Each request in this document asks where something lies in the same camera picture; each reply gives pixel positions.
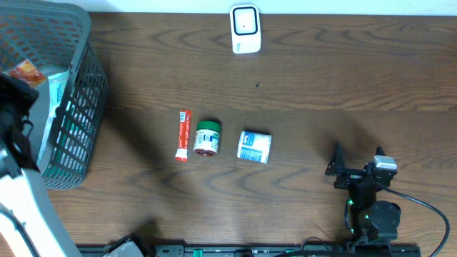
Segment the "orange tissue packet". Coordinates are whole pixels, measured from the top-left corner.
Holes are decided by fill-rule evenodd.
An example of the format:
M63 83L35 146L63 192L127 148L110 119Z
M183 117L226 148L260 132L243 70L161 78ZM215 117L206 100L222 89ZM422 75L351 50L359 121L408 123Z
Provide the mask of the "orange tissue packet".
M18 79L33 89L47 82L47 77L28 59L4 71L3 74Z

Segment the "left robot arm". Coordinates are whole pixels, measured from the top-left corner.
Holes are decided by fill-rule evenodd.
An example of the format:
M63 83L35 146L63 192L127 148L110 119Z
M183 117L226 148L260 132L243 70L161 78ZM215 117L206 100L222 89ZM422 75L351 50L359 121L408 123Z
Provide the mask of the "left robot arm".
M77 246L57 216L24 133L39 92L1 75L1 234L16 256L184 256L180 245L146 246L135 235Z

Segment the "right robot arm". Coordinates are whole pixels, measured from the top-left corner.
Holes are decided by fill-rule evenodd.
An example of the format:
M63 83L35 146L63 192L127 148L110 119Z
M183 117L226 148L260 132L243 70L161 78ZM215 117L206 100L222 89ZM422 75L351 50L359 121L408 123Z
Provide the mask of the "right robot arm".
M345 223L353 237L348 243L351 251L359 246L387 246L398 237L401 208L377 199L377 193L389 187L397 173L395 159L381 147L362 169L354 169L346 167L342 147L335 145L325 174L336 178L334 188L348 191Z

